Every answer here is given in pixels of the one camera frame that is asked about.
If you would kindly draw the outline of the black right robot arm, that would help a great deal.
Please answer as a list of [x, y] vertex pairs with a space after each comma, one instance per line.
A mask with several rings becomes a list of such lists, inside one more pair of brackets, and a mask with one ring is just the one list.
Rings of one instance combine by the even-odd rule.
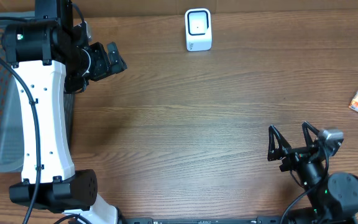
[[268, 160], [280, 160], [282, 172], [297, 173], [295, 182], [304, 190], [283, 212], [280, 223], [356, 223], [358, 176], [329, 173], [329, 159], [341, 147], [342, 131], [317, 129], [305, 121], [306, 146], [293, 148], [274, 126], [270, 126]]

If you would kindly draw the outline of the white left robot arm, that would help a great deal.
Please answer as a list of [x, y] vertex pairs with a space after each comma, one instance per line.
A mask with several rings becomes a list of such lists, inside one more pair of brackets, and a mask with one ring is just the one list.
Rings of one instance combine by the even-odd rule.
[[124, 223], [119, 209], [98, 193], [95, 172], [76, 170], [68, 148], [64, 94], [81, 93], [89, 82], [127, 68], [115, 43], [89, 42], [87, 23], [73, 23], [76, 11], [71, 1], [37, 1], [32, 20], [12, 17], [6, 27], [2, 46], [19, 89], [24, 137], [21, 181], [9, 196], [29, 212]]

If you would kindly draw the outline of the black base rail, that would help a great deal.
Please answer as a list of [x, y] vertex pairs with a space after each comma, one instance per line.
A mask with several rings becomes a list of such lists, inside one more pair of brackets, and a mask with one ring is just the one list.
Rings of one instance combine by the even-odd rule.
[[123, 218], [123, 224], [280, 224], [280, 216], [259, 216], [256, 218], [186, 218], [186, 219], [153, 219], [149, 217]]

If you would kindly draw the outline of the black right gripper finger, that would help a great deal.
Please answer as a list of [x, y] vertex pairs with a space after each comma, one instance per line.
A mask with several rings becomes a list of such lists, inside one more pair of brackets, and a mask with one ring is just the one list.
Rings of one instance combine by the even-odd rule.
[[288, 150], [291, 149], [291, 145], [274, 125], [270, 125], [268, 127], [268, 136], [268, 161], [281, 160], [284, 157], [287, 157]]
[[311, 125], [307, 121], [303, 122], [301, 127], [302, 127], [302, 130], [303, 130], [303, 135], [304, 135], [304, 138], [305, 138], [306, 147], [308, 149], [313, 148], [314, 143], [313, 143], [313, 140], [311, 138], [310, 132], [312, 132], [315, 136], [318, 136], [319, 130], [316, 127], [314, 127], [313, 125]]

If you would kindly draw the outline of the white barcode scanner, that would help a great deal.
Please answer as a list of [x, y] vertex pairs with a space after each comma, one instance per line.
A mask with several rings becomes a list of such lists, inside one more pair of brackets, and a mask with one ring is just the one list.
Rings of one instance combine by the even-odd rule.
[[207, 8], [189, 9], [185, 13], [186, 49], [207, 51], [212, 47], [211, 13]]

